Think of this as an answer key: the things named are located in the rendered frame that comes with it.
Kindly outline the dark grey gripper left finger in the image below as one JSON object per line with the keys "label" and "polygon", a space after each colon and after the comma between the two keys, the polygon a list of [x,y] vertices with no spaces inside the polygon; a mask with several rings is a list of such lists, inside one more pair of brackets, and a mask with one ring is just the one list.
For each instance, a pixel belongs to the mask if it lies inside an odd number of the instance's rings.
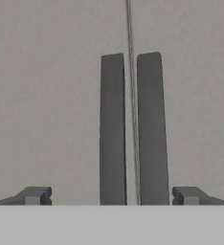
{"label": "dark grey gripper left finger", "polygon": [[0,200],[0,205],[51,205],[51,187],[26,187],[11,196]]}

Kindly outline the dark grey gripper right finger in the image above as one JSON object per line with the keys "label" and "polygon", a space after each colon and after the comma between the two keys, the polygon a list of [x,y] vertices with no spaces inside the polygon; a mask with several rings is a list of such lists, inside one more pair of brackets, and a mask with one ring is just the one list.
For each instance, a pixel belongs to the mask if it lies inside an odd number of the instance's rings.
{"label": "dark grey gripper right finger", "polygon": [[209,196],[198,187],[174,187],[172,189],[173,205],[223,205],[224,200]]}

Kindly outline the grey fridge door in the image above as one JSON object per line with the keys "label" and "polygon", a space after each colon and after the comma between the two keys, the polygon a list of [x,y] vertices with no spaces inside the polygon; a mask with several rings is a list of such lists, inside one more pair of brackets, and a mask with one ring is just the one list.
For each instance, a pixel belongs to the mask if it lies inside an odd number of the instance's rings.
{"label": "grey fridge door", "polygon": [[0,200],[51,187],[101,205],[101,57],[123,54],[126,205],[136,201],[130,0],[0,0]]}

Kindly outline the grey freezer door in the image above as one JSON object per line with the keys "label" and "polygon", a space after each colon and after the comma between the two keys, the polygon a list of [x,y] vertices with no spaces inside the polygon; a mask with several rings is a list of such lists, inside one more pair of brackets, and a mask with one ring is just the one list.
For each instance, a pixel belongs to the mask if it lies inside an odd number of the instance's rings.
{"label": "grey freezer door", "polygon": [[224,0],[131,0],[131,20],[163,59],[170,185],[224,199]]}

